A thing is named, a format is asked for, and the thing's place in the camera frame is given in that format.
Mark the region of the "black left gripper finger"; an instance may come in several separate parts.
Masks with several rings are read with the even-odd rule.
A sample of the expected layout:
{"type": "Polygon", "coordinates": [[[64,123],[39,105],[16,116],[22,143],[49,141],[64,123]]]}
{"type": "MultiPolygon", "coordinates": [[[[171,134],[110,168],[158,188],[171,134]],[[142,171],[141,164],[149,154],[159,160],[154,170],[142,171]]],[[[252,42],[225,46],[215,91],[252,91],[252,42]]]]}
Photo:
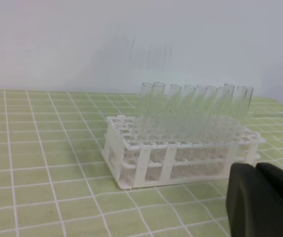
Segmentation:
{"type": "Polygon", "coordinates": [[[231,165],[226,210],[233,237],[283,237],[283,170],[266,162],[231,165]]]}

